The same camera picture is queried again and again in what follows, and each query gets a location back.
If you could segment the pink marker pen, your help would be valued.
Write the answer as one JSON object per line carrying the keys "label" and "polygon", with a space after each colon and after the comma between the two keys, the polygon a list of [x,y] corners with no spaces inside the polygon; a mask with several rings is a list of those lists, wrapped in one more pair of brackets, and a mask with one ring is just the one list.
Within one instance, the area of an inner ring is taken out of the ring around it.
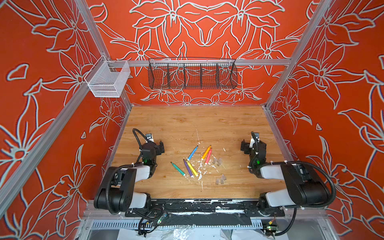
{"label": "pink marker pen", "polygon": [[210,148],[210,150],[208,151],[208,154],[207,154],[207,156],[206,156],[206,160],[205,160],[205,164],[208,164],[209,163],[209,161],[210,161],[210,157],[211,157],[211,155],[212,155],[212,148]]}

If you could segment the orange marker pen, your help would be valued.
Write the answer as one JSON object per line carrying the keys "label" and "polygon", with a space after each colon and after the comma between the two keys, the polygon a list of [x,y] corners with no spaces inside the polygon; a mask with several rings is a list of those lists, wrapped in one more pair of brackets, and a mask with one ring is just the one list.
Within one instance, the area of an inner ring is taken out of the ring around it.
{"label": "orange marker pen", "polygon": [[211,145],[209,145],[209,146],[207,147],[206,151],[204,152],[204,154],[203,154],[202,157],[201,157],[201,160],[204,160],[204,159],[207,157],[207,155],[208,155],[209,151],[211,150],[211,148],[212,148]]}

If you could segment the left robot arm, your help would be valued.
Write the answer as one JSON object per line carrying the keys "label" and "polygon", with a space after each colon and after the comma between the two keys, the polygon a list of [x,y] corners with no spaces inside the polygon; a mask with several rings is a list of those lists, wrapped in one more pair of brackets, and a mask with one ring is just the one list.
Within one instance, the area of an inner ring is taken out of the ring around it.
{"label": "left robot arm", "polygon": [[94,198],[94,208],[107,210],[112,215],[149,209],[150,194],[135,192],[135,184],[154,175],[157,156],[165,152],[163,142],[156,144],[152,134],[145,135],[136,128],[133,128],[133,134],[140,150],[136,162],[109,167]]}

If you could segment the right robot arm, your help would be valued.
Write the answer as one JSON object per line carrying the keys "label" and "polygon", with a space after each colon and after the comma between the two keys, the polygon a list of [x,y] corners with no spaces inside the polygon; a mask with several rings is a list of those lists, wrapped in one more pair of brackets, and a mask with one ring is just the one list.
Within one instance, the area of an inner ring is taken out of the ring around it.
{"label": "right robot arm", "polygon": [[335,200],[336,186],[320,167],[302,161],[267,162],[267,144],[259,133],[251,132],[250,142],[242,141],[240,150],[250,158],[251,174],[285,183],[282,190],[260,194],[257,209],[261,214],[270,215],[280,207],[324,208]]}

